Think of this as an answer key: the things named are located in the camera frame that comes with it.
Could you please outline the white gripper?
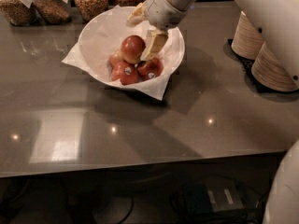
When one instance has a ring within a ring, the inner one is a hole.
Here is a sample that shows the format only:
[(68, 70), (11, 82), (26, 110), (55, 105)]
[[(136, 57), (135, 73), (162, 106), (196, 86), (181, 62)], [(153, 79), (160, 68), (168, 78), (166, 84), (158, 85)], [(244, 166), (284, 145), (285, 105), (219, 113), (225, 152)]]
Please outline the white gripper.
[(176, 28), (187, 15), (185, 2), (186, 0), (146, 0), (145, 4), (138, 4), (130, 13), (126, 21), (128, 27), (135, 27), (148, 20), (157, 28), (147, 31), (142, 61), (151, 60), (162, 50), (168, 39), (168, 32), (165, 30)]

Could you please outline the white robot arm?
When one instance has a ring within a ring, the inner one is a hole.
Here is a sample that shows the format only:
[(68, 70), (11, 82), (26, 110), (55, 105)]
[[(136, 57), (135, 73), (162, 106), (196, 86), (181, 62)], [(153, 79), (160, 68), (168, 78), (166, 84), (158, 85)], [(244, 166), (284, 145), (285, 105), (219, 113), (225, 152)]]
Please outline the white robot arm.
[[(158, 53), (165, 42), (157, 36), (177, 27), (196, 0), (146, 0), (127, 19), (134, 27), (148, 21), (155, 30), (148, 34), (142, 58)], [(277, 55), (294, 81), (299, 77), (299, 0), (235, 0), (263, 40)], [(282, 159), (270, 190), (263, 224), (299, 224), (299, 142)]]

